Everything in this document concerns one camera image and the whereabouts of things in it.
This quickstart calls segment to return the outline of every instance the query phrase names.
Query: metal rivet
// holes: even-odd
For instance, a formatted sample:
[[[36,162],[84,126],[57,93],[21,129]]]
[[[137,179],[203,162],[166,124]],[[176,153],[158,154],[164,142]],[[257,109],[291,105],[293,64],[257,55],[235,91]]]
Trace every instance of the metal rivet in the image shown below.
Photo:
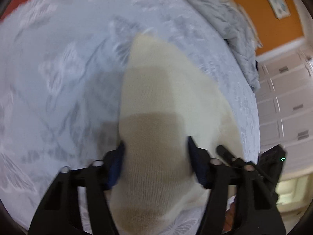
[[[98,161],[94,161],[94,162],[92,163],[92,166],[94,166],[94,167],[99,167],[99,166],[102,166],[103,164],[104,164],[103,161],[98,160]]]
[[[65,166],[65,167],[63,167],[63,168],[60,170],[60,172],[61,172],[61,173],[68,173],[70,170],[71,170],[70,167]]]
[[[215,159],[215,158],[212,158],[210,160],[210,163],[212,163],[213,165],[221,165],[222,164],[222,162],[219,159]]]
[[[246,165],[244,168],[246,171],[254,171],[255,170],[252,165]]]

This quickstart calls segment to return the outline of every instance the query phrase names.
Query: white trim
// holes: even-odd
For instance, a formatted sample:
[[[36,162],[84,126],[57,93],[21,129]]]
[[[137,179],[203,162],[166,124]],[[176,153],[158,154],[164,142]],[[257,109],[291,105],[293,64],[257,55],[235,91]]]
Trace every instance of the white trim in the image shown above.
[[[256,60],[258,62],[264,62],[266,60],[272,59],[276,56],[282,55],[283,53],[286,53],[288,51],[291,51],[293,49],[299,48],[302,45],[306,44],[305,37],[300,37],[298,39],[295,39],[289,43],[286,43],[282,46],[279,46],[278,48],[274,48],[262,55],[259,55],[256,57]]]

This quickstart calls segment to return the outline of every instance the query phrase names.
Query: gray blanket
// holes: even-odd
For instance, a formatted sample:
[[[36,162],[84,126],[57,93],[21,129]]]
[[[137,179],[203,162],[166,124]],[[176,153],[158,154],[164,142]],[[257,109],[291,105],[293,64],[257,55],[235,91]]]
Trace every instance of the gray blanket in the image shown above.
[[[228,43],[252,90],[260,89],[255,66],[254,38],[245,18],[220,0],[187,0],[219,32]]]

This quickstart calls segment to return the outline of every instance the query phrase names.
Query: bed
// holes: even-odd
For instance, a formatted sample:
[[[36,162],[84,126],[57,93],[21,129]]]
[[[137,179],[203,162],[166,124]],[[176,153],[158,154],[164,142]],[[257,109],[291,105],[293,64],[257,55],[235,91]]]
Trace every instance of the bed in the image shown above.
[[[257,161],[254,93],[227,42],[187,0],[30,0],[0,25],[0,199],[26,230],[61,167],[86,167],[115,149],[138,32],[173,43],[217,82],[245,159]],[[162,234],[195,234],[202,213],[182,212]],[[90,232],[83,197],[81,215]]]

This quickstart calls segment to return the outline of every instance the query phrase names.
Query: baseboard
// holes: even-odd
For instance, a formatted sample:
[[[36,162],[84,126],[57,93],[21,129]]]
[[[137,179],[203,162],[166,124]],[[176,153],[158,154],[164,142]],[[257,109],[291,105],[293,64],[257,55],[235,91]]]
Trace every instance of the baseboard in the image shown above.
[[[290,173],[282,173],[281,177],[279,178],[279,181],[300,178],[306,175],[310,175],[312,173],[313,173],[313,166],[305,168],[305,169],[297,170],[294,172],[290,172]]]
[[[295,39],[289,43],[286,43],[282,46],[279,46],[278,48],[274,48],[262,55],[259,55],[256,57],[256,60],[258,62],[264,62],[266,60],[270,60],[276,56],[282,55],[283,53],[286,53],[288,51],[291,51],[293,49],[299,48],[302,45],[306,44],[305,37],[300,37],[298,39]]]

